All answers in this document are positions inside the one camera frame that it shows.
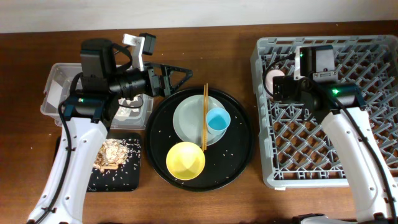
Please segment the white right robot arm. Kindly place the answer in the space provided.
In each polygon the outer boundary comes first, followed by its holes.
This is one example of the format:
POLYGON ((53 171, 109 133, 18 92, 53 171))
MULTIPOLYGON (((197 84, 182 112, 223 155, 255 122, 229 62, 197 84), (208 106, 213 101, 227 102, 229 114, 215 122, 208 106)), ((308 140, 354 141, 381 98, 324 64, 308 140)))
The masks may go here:
POLYGON ((358 223, 397 223, 397 183, 380 152, 359 86, 340 83, 332 45, 300 47, 274 63, 294 61, 275 76, 269 95, 301 103, 335 148, 353 193, 358 223))

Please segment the rice and peanut food scraps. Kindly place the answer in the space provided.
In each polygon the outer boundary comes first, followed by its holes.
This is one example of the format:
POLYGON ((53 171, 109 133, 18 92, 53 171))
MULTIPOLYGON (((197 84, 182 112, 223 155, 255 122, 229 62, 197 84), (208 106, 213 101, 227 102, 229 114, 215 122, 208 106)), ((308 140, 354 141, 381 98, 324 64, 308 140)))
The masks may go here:
POLYGON ((125 163, 128 152, 120 139, 107 139, 98 151, 93 167, 102 173, 105 170, 116 170, 125 163))

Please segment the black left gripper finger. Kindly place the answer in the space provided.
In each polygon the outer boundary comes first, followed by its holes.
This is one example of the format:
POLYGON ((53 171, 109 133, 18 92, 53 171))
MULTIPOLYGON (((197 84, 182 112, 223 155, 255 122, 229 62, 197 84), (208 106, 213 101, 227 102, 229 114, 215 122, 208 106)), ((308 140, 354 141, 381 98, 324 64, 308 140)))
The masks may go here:
POLYGON ((160 63, 153 63, 153 62, 146 62, 144 64, 147 67, 154 67, 154 68, 165 68, 168 72, 182 72, 182 73, 191 73, 192 71, 187 68, 176 67, 167 64, 160 64, 160 63))
POLYGON ((167 68, 166 75, 164 76, 164 96, 173 95, 186 81, 188 81, 193 76, 193 72, 188 69, 182 68, 167 68), (174 72, 184 73, 185 76, 177 83, 172 84, 171 76, 174 72))

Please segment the yellow bowl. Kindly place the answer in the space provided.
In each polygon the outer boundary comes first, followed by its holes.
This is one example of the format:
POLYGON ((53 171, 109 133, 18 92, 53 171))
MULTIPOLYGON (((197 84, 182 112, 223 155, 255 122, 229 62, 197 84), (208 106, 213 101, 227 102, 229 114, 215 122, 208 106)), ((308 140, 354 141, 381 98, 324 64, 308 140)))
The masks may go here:
POLYGON ((166 167, 170 174, 179 180, 192 180, 205 168, 203 150, 192 142, 179 142, 167 153, 166 167))

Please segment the pink plastic cup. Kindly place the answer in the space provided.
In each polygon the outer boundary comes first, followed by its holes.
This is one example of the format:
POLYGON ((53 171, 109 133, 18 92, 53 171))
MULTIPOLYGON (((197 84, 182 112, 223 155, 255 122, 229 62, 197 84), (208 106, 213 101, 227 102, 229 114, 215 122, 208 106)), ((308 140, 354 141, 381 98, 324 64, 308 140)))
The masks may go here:
POLYGON ((273 78, 284 76, 284 72, 281 70, 270 70, 265 78, 267 95, 270 99, 273 99, 273 78))

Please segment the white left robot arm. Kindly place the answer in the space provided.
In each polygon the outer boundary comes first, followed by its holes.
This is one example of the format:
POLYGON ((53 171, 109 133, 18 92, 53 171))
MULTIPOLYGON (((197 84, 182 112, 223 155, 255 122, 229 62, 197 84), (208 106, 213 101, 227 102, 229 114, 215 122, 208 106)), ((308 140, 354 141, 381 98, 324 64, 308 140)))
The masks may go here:
POLYGON ((134 65, 125 46, 109 39, 81 43, 81 67, 58 105, 62 136, 46 186, 28 223, 81 223, 97 153, 120 107, 137 95, 170 96, 193 75, 187 68, 134 65))

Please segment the light blue plastic cup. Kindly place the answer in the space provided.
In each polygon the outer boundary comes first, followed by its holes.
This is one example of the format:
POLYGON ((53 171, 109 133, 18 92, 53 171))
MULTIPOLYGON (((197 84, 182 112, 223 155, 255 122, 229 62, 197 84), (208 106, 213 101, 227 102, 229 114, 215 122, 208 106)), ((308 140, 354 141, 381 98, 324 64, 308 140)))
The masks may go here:
POLYGON ((231 123, 229 113, 223 108, 213 108, 206 114, 207 130, 212 135, 224 133, 231 123))

